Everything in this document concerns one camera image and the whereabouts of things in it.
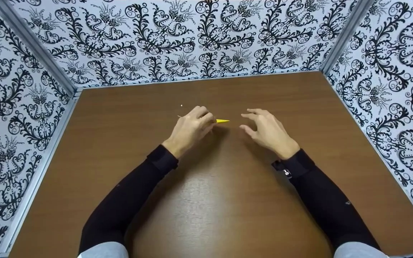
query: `right hand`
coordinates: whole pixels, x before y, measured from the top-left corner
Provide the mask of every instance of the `right hand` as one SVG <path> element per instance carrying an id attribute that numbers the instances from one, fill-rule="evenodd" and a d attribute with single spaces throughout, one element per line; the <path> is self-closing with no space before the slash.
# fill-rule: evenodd
<path id="1" fill-rule="evenodd" d="M 257 144 L 275 152 L 279 158 L 287 160 L 300 150 L 299 145 L 293 140 L 280 121 L 269 111 L 260 108 L 247 109 L 248 114 L 241 114 L 242 117 L 251 119 L 256 123 L 257 131 L 253 131 L 249 126 L 242 124 L 246 134 Z"/>

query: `metal frame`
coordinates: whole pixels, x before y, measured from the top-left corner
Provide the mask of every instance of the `metal frame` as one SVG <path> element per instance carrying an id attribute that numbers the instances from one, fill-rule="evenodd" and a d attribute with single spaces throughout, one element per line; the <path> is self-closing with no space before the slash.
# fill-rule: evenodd
<path id="1" fill-rule="evenodd" d="M 336 64 L 345 49 L 345 45 L 355 33 L 362 18 L 366 15 L 374 1 L 375 0 L 358 0 L 356 7 L 351 12 L 348 21 L 337 37 L 337 41 L 334 43 L 331 52 L 328 54 L 328 57 L 326 57 L 323 65 L 321 66 L 321 72 L 323 72 L 323 75 L 327 75 L 329 70 L 331 70 L 331 68 Z"/>
<path id="2" fill-rule="evenodd" d="M 38 169 L 35 171 L 31 182 L 28 184 L 27 191 L 20 202 L 17 211 L 13 217 L 13 222 L 6 232 L 6 237 L 3 239 L 3 242 L 0 245 L 0 257 L 8 257 L 9 252 L 12 249 L 13 243 L 15 242 L 22 224 L 28 214 L 28 211 L 33 203 L 34 197 L 38 192 L 39 186 L 41 185 L 42 179 L 46 175 L 47 168 L 51 163 L 52 157 L 54 156 L 55 150 L 58 147 L 60 139 L 67 127 L 68 121 L 74 111 L 76 106 L 77 99 L 70 100 L 69 104 L 66 107 L 67 113 L 65 113 L 58 124 L 57 130 L 55 130 L 52 135 L 52 140 L 47 146 L 44 157 L 42 157 L 41 162 L 39 162 Z"/>
<path id="3" fill-rule="evenodd" d="M 72 97 L 77 88 L 55 62 L 52 54 L 39 41 L 36 34 L 27 26 L 27 23 L 14 10 L 9 0 L 0 0 L 0 16 L 3 21 L 15 32 L 21 42 L 23 42 L 33 52 L 34 56 L 41 62 L 44 68 L 61 85 L 66 93 Z"/>

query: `hand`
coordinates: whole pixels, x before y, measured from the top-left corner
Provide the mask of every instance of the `hand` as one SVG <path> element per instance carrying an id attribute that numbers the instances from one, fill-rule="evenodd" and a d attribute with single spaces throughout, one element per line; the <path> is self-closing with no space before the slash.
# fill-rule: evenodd
<path id="1" fill-rule="evenodd" d="M 216 125 L 213 114 L 204 106 L 196 106 L 178 119 L 170 138 L 162 145 L 179 158 Z"/>
<path id="2" fill-rule="evenodd" d="M 256 123 L 257 131 L 242 124 L 240 128 L 251 136 L 257 144 L 275 152 L 283 160 L 289 159 L 300 150 L 299 145 L 286 132 L 283 125 L 269 111 L 247 109 L 249 114 L 241 114 L 242 117 L 251 119 Z"/>

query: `damask wallpaper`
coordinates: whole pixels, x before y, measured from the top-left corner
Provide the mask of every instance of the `damask wallpaper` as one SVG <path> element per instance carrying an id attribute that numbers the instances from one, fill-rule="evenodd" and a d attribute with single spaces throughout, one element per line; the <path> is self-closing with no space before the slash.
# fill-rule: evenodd
<path id="1" fill-rule="evenodd" d="M 356 0 L 10 0 L 77 87 L 319 70 Z"/>
<path id="2" fill-rule="evenodd" d="M 0 18 L 0 244 L 68 102 Z"/>
<path id="3" fill-rule="evenodd" d="M 327 77 L 413 199 L 413 0 L 376 0 Z"/>

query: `wall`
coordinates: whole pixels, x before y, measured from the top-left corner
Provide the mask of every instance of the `wall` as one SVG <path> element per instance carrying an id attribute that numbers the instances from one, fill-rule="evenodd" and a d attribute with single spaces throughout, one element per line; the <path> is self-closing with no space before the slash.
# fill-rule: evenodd
<path id="1" fill-rule="evenodd" d="M 68 102 L 0 19 L 0 244 Z"/>
<path id="2" fill-rule="evenodd" d="M 319 70 L 356 0 L 10 0 L 77 87 Z"/>
<path id="3" fill-rule="evenodd" d="M 376 0 L 327 77 L 413 200 L 413 1 Z"/>

